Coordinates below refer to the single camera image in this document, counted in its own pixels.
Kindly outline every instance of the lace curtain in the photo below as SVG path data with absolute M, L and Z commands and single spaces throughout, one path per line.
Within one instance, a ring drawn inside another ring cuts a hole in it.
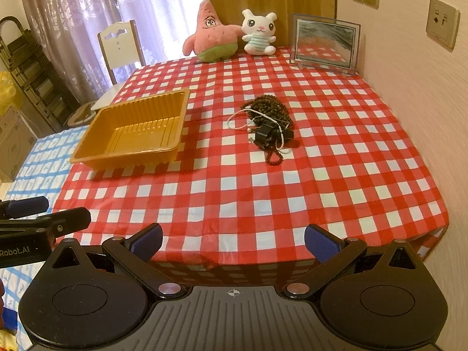
M 23 0 L 31 30 L 80 102 L 98 99 L 111 80 L 97 33 L 135 20 L 147 64 L 182 57 L 202 0 Z M 115 70 L 125 81 L 133 68 Z

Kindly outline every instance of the screw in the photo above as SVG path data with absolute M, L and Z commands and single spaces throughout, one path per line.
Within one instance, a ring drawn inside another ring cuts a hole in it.
M 299 294 L 307 293 L 309 291 L 309 287 L 305 283 L 296 282 L 296 283 L 290 283 L 286 287 L 286 290 L 290 292 L 291 294 L 299 295 Z
M 182 290 L 178 283 L 166 282 L 159 285 L 158 290 L 164 295 L 177 294 Z

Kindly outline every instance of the blue patterned cloth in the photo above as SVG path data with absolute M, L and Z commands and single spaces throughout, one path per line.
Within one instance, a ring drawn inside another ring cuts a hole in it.
M 87 127 L 64 130 L 39 139 L 21 167 L 5 200 L 24 199 L 44 195 L 49 200 L 51 212 L 72 165 L 70 157 Z M 18 311 L 18 303 L 24 291 L 39 271 L 43 262 L 20 267 L 0 269 L 5 287 L 5 307 Z M 21 323 L 16 335 L 19 350 L 31 346 Z

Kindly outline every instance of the picture frame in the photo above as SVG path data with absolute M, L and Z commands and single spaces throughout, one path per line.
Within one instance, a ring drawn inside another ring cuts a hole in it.
M 292 14 L 290 63 L 355 75 L 361 25 Z

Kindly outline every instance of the striped shirt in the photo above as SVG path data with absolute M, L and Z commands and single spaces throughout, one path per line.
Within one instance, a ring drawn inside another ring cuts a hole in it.
M 252 34 L 252 38 L 250 39 L 249 44 L 254 45 L 255 50 L 257 51 L 264 51 L 267 46 L 270 45 L 269 38 L 270 37 L 267 37 L 266 35 Z

